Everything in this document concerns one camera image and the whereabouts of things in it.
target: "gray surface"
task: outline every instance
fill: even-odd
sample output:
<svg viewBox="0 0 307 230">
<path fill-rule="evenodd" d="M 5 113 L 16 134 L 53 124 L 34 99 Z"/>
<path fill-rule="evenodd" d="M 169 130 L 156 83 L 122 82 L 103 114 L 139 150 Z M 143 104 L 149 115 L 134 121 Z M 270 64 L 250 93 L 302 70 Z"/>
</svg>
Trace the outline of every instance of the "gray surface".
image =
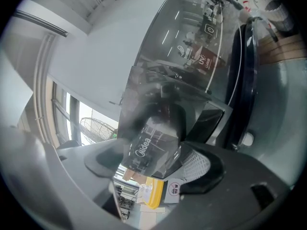
<svg viewBox="0 0 307 230">
<path fill-rule="evenodd" d="M 18 202 L 43 228 L 132 229 L 80 190 L 51 145 L 43 146 L 30 133 L 15 128 L 1 129 L 0 133 L 1 175 Z"/>
<path fill-rule="evenodd" d="M 263 213 L 260 219 L 264 220 L 269 211 L 261 210 L 253 195 L 250 187 L 255 184 L 265 184 L 276 203 L 282 202 L 287 195 L 286 184 L 256 159 L 204 144 L 193 145 L 203 147 L 223 161 L 224 177 L 214 189 L 205 194 L 184 195 L 167 219 L 157 224 L 154 230 L 189 229 L 191 226 L 195 229 L 231 229 L 260 213 Z"/>
<path fill-rule="evenodd" d="M 125 223 L 138 229 L 140 219 L 141 219 L 141 205 L 134 204 L 130 209 L 129 218 L 125 221 Z"/>
<path fill-rule="evenodd" d="M 248 126 L 255 139 L 252 146 L 242 146 L 240 151 L 293 185 L 307 155 L 307 60 L 260 66 L 257 78 Z"/>
<path fill-rule="evenodd" d="M 72 178 L 72 180 L 77 184 L 77 186 L 95 203 L 102 206 L 108 199 L 103 197 L 105 195 L 105 190 L 108 189 L 110 183 L 110 178 L 108 177 L 98 177 L 92 173 L 84 164 L 84 158 L 91 153 L 103 152 L 105 149 L 109 148 L 111 144 L 118 144 L 118 140 L 108 140 L 100 143 L 95 143 L 89 146 L 60 149 L 57 150 L 57 154 L 66 157 L 62 164 Z M 108 169 L 105 169 L 106 175 L 109 175 L 111 179 L 113 175 Z"/>
<path fill-rule="evenodd" d="M 165 213 L 157 213 L 156 223 L 161 222 L 168 214 L 177 206 L 177 204 L 169 204 L 165 206 Z"/>
</svg>

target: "black frame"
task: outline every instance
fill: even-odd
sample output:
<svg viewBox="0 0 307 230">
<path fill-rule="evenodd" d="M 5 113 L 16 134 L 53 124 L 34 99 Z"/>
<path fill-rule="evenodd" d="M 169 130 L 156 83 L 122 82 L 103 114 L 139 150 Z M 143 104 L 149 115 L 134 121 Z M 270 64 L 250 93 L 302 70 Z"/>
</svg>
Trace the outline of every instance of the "black frame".
<svg viewBox="0 0 307 230">
<path fill-rule="evenodd" d="M 66 112 L 66 110 L 61 106 L 61 104 L 56 99 L 56 89 L 57 84 L 53 82 L 52 87 L 52 109 L 53 109 L 53 119 L 56 127 L 56 134 L 58 136 L 60 144 L 64 144 L 66 142 L 65 138 L 59 132 L 59 124 L 57 122 L 57 114 L 56 109 L 60 111 L 60 113 L 70 121 L 71 125 L 71 139 L 76 140 L 79 145 L 81 145 L 81 131 L 79 129 L 79 106 L 80 101 L 78 101 L 73 96 L 70 97 L 70 114 Z"/>
<path fill-rule="evenodd" d="M 21 0 L 1 0 L 1 5 L 4 8 L 1 14 L 0 30 L 3 31 L 15 8 Z M 297 28 L 305 42 L 307 42 L 307 21 L 304 17 L 304 7 L 302 6 L 304 0 L 281 0 L 287 7 L 293 19 L 295 20 Z M 296 183 L 295 188 L 286 199 L 285 203 L 275 212 L 275 214 L 261 226 L 261 229 L 274 229 L 276 226 L 283 226 L 283 228 L 294 225 L 304 225 L 305 215 L 301 210 L 302 202 L 307 201 L 307 166 L 305 166 L 302 174 Z M 0 197 L 2 205 L 5 210 L 2 213 L 2 224 L 9 224 L 11 228 L 19 228 L 21 225 L 27 226 L 30 229 L 42 229 L 28 214 L 21 208 L 11 192 L 7 189 L 3 180 L 1 180 Z"/>
</svg>

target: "white wall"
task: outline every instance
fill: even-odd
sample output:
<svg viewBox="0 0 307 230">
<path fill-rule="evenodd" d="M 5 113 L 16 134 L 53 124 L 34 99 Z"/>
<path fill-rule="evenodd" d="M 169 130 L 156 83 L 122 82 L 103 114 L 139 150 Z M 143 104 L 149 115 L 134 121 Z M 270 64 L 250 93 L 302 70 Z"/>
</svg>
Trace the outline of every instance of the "white wall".
<svg viewBox="0 0 307 230">
<path fill-rule="evenodd" d="M 107 125 L 110 125 L 113 128 L 118 128 L 118 122 L 115 120 L 112 120 L 111 118 L 108 118 L 107 116 L 104 116 L 103 114 L 93 110 L 92 112 L 92 118 L 96 118 Z"/>
<path fill-rule="evenodd" d="M 0 50 L 0 127 L 17 126 L 33 92 Z"/>
<path fill-rule="evenodd" d="M 86 36 L 92 26 L 60 0 L 23 0 L 17 8 L 75 36 Z"/>
<path fill-rule="evenodd" d="M 48 33 L 48 29 L 12 17 L 1 39 L 1 47 L 8 60 L 32 90 L 37 55 Z"/>
<path fill-rule="evenodd" d="M 164 0 L 118 0 L 104 9 L 86 38 L 60 37 L 49 74 L 65 91 L 118 121 L 131 66 Z"/>
</svg>

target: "sticker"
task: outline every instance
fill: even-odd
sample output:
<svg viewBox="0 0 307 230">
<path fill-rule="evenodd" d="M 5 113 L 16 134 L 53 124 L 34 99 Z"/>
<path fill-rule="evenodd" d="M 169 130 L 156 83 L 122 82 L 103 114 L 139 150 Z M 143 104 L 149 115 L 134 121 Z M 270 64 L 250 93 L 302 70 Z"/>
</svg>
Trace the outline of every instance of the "sticker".
<svg viewBox="0 0 307 230">
<path fill-rule="evenodd" d="M 180 185 L 177 182 L 173 182 L 169 187 L 168 187 L 168 193 L 171 196 L 177 196 L 179 195 L 179 189 Z"/>
<path fill-rule="evenodd" d="M 145 185 L 144 191 L 143 191 L 143 200 L 146 203 L 149 203 L 150 195 L 153 191 L 153 184 Z"/>
<path fill-rule="evenodd" d="M 209 24 L 205 25 L 205 32 L 212 35 L 214 33 L 214 28 L 210 26 Z"/>
<path fill-rule="evenodd" d="M 186 55 L 184 56 L 185 59 L 189 59 L 191 55 L 192 49 L 190 47 L 186 50 Z"/>
<path fill-rule="evenodd" d="M 180 45 L 178 45 L 178 46 L 177 46 L 177 49 L 180 50 L 181 56 L 184 56 L 184 49 L 183 49 L 183 47 L 180 46 Z"/>
</svg>

